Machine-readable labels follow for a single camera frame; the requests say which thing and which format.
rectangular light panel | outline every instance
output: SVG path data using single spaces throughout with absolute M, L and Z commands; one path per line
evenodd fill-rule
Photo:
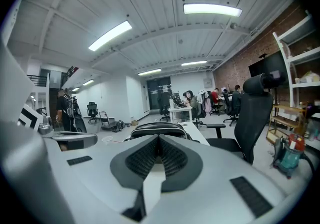
M 92 79 L 92 80 L 89 80 L 88 82 L 86 82 L 85 84 L 83 84 L 83 86 L 87 86 L 87 85 L 89 85 L 89 84 L 92 83 L 92 82 L 94 82 L 93 79 Z
M 150 70 L 150 71 L 146 71 L 146 72 L 139 73 L 138 75 L 139 75 L 139 76 L 143 76 L 143 75 L 147 75 L 147 74 L 155 73 L 155 72 L 160 72 L 160 71 L 161 71 L 161 69 Z
M 186 66 L 186 65 L 193 65 L 193 64 L 199 64 L 199 63 L 206 63 L 207 61 L 199 61 L 199 62 L 186 62 L 181 64 L 181 66 Z
M 242 13 L 239 8 L 215 4 L 184 4 L 183 9 L 185 14 L 215 13 L 240 16 Z
M 99 39 L 97 39 L 89 49 L 92 51 L 96 51 L 98 48 L 102 47 L 104 44 L 112 40 L 113 38 L 119 36 L 120 34 L 124 33 L 127 30 L 132 29 L 131 25 L 128 21 L 125 21 L 115 28 L 108 31 L 106 34 L 102 35 Z

black fisheye border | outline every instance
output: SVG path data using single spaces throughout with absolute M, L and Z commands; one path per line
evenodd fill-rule
M 15 0 L 1 0 L 1 8 L 0 8 L 0 21 L 2 22 L 9 11 L 12 3 Z M 313 20 L 316 26 L 320 27 L 320 12 L 318 10 L 318 0 L 300 0 L 304 9 L 309 10 L 309 12 L 313 16 Z M 38 221 L 28 212 L 28 210 L 22 205 L 22 203 L 17 198 L 16 194 L 9 186 L 7 181 L 5 180 L 3 173 L 0 173 L 0 186 L 2 190 L 2 202 L 4 213 L 11 213 L 14 210 L 15 214 L 6 215 L 7 218 L 10 219 L 11 222 L 18 222 L 21 219 L 24 219 L 27 223 L 38 223 Z M 310 183 L 304 194 L 302 195 L 299 202 L 295 205 L 295 207 L 291 210 L 291 212 L 283 219 L 281 223 L 294 223 L 301 218 L 304 218 L 304 215 L 308 215 L 308 219 L 315 220 L 318 219 L 318 205 L 314 204 L 315 199 L 320 195 L 320 174 L 319 168 L 316 173 L 312 177 Z

person in red shirt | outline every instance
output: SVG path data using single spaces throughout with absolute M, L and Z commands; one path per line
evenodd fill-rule
M 211 93 L 214 104 L 218 103 L 218 99 L 219 99 L 218 94 L 219 94 L 219 89 L 217 89 L 217 88 L 215 88 L 214 91 Z

brick wall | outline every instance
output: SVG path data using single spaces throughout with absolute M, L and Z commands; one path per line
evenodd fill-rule
M 273 32 L 281 35 L 307 16 L 298 0 L 295 0 L 281 15 L 279 15 L 258 37 L 256 37 L 243 50 L 237 53 L 224 65 L 215 70 L 214 78 L 217 88 L 230 86 L 234 89 L 235 85 L 240 85 L 250 78 L 249 66 L 261 60 L 263 53 L 270 54 L 278 52 L 280 49 L 273 36 Z M 307 48 L 320 46 L 320 34 L 316 31 L 302 40 L 290 46 L 292 56 L 308 51 Z M 320 59 L 296 66 L 298 77 L 302 77 L 307 71 L 311 70 L 320 75 Z M 320 89 L 300 88 L 299 100 L 308 101 L 320 99 Z M 289 89 L 278 89 L 278 100 L 281 104 L 289 105 Z

television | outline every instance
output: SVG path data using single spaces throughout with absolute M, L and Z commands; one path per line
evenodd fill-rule
M 281 52 L 276 52 L 249 66 L 251 77 L 266 74 L 265 88 L 289 86 L 286 65 Z

